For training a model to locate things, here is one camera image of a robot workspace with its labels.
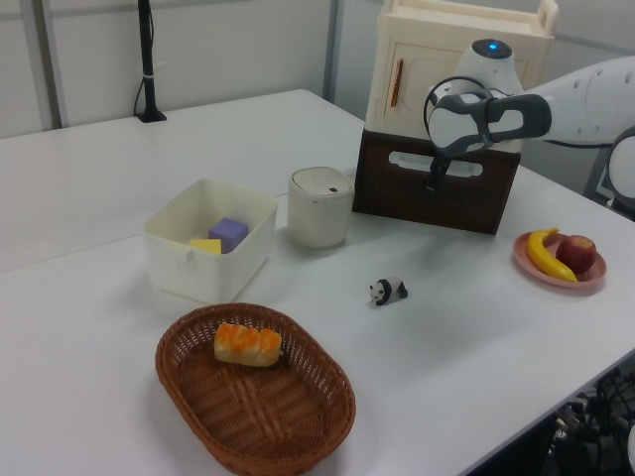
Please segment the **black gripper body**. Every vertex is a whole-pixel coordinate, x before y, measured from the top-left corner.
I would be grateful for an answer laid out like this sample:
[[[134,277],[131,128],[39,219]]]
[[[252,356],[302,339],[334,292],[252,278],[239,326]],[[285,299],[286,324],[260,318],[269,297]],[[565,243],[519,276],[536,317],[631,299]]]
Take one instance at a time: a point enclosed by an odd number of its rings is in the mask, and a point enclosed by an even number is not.
[[[449,167],[449,158],[444,154],[435,154],[430,164],[429,185],[439,185]]]

